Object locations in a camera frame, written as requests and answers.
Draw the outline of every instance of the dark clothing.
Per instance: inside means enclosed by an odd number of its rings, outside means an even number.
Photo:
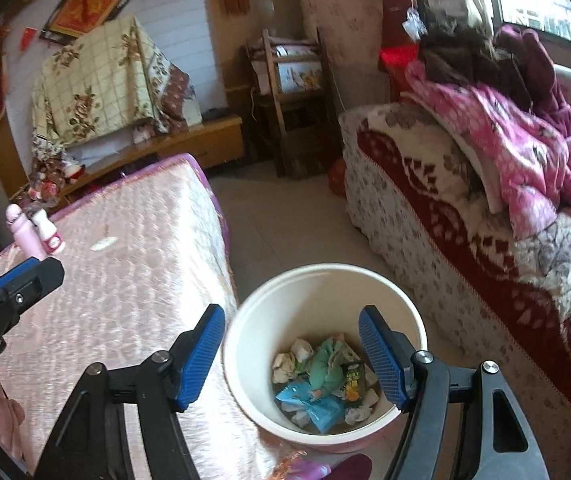
[[[495,45],[512,53],[533,101],[533,113],[554,126],[564,137],[571,135],[571,106],[559,87],[554,63],[539,35],[531,29],[504,25],[497,32]]]
[[[419,57],[425,62],[427,79],[434,83],[484,83],[512,99],[524,112],[532,110],[533,100],[512,54],[495,48],[475,28],[433,27],[421,38]]]

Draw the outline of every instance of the plastic bottle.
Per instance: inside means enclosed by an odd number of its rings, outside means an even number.
[[[65,248],[65,242],[63,238],[60,237],[59,231],[56,225],[47,218],[47,213],[45,209],[37,211],[32,216],[32,222],[36,225],[36,229],[39,234],[39,238],[45,247],[45,251],[48,254],[59,254]]]
[[[27,219],[20,206],[10,204],[6,209],[6,219],[9,230],[14,235],[14,242],[28,258],[34,256],[41,261],[47,258],[47,253],[34,225]]]
[[[316,464],[307,460],[295,463],[293,469],[287,476],[288,480],[321,480],[332,472],[328,464]]]

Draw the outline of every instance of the bed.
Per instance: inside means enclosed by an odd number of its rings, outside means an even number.
[[[341,117],[351,221],[422,316],[501,366],[552,479],[571,479],[571,210],[515,241],[446,131],[418,105]]]
[[[25,409],[28,461],[40,455],[83,370],[140,363],[194,327],[210,303],[236,312],[228,231],[190,155],[177,155],[84,197],[53,218],[67,247],[63,285],[6,336],[0,378]],[[95,244],[116,241],[103,250]],[[0,275],[22,261],[10,246]],[[125,411],[137,480],[150,478],[136,406]],[[267,478],[278,449],[264,443],[225,383],[220,353],[200,399],[178,416],[203,479]]]

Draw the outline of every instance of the white brick wall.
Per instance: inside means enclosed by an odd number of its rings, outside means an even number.
[[[8,60],[8,120],[18,155],[29,174],[32,155],[32,85],[46,56],[58,48],[34,40],[25,52],[18,46],[25,27],[42,27],[59,0],[35,0],[12,21],[5,42]],[[201,110],[226,106],[220,71],[214,56],[205,0],[131,0],[120,16],[136,14],[169,60],[187,72],[194,83]]]

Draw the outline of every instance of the pink bedspread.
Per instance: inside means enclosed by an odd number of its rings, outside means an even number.
[[[121,179],[60,211],[66,249],[62,286],[27,310],[7,335],[0,378],[25,409],[21,426],[34,465],[72,388],[92,362],[140,363],[191,330],[210,303],[228,323],[236,297],[226,256],[227,227],[190,155],[177,155]],[[97,242],[111,238],[111,245]],[[12,245],[0,275],[24,260]],[[134,477],[150,478],[137,410],[125,420]],[[267,478],[278,463],[241,412],[223,375],[220,352],[201,396],[178,415],[203,480]]]
[[[492,158],[517,239],[550,226],[562,199],[571,205],[571,136],[564,138],[486,85],[458,88],[427,81],[419,61],[408,66],[406,77],[433,112]]]

